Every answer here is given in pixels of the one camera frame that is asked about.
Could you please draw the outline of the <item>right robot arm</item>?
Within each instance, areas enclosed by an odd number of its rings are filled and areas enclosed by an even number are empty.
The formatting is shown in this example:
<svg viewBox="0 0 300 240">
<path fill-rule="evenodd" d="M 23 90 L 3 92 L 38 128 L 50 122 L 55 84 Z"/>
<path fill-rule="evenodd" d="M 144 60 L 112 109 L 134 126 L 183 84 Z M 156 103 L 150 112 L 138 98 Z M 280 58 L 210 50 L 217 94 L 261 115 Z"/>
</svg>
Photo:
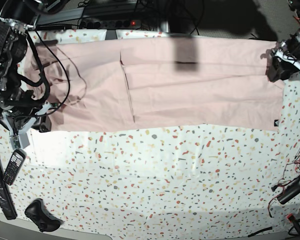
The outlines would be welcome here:
<svg viewBox="0 0 300 240">
<path fill-rule="evenodd" d="M 38 128 L 50 131 L 49 115 L 64 101 L 49 103 L 51 87 L 35 44 L 29 34 L 38 18 L 59 13 L 66 0 L 7 0 L 0 11 L 0 124 L 9 130 L 13 149 L 30 143 L 27 132 Z M 18 73 L 18 64 L 31 49 L 39 79 L 32 81 Z"/>
</svg>

